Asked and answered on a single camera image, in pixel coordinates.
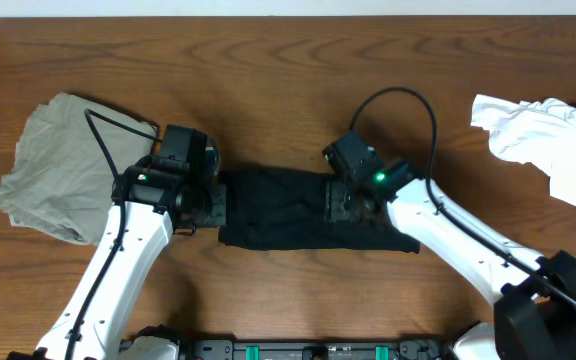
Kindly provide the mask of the black polo shirt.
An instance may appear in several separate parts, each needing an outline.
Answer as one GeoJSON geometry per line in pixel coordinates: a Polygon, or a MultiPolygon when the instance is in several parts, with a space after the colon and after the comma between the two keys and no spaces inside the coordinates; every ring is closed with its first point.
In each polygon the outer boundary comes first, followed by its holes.
{"type": "Polygon", "coordinates": [[[420,251],[420,243],[381,223],[328,223],[324,184],[331,174],[282,168],[224,171],[227,222],[218,240],[248,250],[351,249],[420,251]]]}

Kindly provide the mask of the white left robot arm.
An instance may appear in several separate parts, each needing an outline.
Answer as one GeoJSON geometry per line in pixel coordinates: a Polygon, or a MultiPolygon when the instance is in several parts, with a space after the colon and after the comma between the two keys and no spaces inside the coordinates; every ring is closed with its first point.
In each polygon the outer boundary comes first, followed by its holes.
{"type": "Polygon", "coordinates": [[[117,177],[114,204],[98,247],[70,301],[30,358],[182,359],[183,340],[164,326],[132,340],[127,321],[155,260],[179,229],[225,222],[224,186],[215,165],[137,164],[117,177]]]}

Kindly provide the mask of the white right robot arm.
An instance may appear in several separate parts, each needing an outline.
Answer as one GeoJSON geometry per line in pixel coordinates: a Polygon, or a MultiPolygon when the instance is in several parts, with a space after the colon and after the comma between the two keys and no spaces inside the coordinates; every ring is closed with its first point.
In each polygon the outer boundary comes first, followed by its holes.
{"type": "Polygon", "coordinates": [[[434,252],[492,306],[493,321],[449,347],[455,359],[576,359],[576,258],[547,258],[500,234],[404,161],[328,155],[350,189],[387,212],[391,225],[434,252]]]}

